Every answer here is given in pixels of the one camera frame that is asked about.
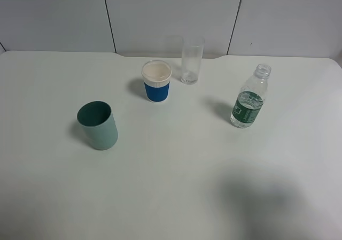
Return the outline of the clear bottle with green label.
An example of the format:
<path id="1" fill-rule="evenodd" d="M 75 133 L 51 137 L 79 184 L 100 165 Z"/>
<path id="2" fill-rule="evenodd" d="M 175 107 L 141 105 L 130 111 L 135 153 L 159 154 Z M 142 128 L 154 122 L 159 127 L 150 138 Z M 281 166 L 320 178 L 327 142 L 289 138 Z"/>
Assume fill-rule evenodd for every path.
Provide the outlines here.
<path id="1" fill-rule="evenodd" d="M 254 123 L 266 99 L 270 74 L 269 65 L 259 64 L 243 84 L 230 115 L 233 126 L 247 128 Z"/>

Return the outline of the blue sleeved white paper cup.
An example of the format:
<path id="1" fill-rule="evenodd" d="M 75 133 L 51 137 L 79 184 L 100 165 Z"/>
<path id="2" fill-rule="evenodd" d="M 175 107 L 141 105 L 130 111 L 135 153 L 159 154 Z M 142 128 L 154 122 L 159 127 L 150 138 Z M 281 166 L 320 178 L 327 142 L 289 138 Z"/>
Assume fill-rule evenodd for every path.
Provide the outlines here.
<path id="1" fill-rule="evenodd" d="M 162 60 L 152 60 L 142 67 L 145 91 L 150 101 L 158 103 L 168 97 L 171 67 Z"/>

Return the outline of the teal plastic cup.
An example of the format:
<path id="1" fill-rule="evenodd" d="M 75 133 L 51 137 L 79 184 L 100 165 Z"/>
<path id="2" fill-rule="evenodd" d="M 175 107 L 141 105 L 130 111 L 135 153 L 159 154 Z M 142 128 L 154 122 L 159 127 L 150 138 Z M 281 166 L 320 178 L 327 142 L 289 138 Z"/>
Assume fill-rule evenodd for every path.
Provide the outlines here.
<path id="1" fill-rule="evenodd" d="M 98 100 L 83 105 L 77 113 L 77 121 L 96 150 L 110 149 L 118 140 L 113 112 L 106 102 Z"/>

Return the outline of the tall clear glass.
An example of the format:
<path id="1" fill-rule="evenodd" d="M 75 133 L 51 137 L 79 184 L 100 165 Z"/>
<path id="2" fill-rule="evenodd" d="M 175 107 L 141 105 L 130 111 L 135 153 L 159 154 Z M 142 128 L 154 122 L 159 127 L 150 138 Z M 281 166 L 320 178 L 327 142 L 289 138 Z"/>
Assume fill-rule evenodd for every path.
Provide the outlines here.
<path id="1" fill-rule="evenodd" d="M 197 35 L 183 39 L 180 79 L 184 84 L 195 84 L 198 81 L 204 44 L 204 38 Z"/>

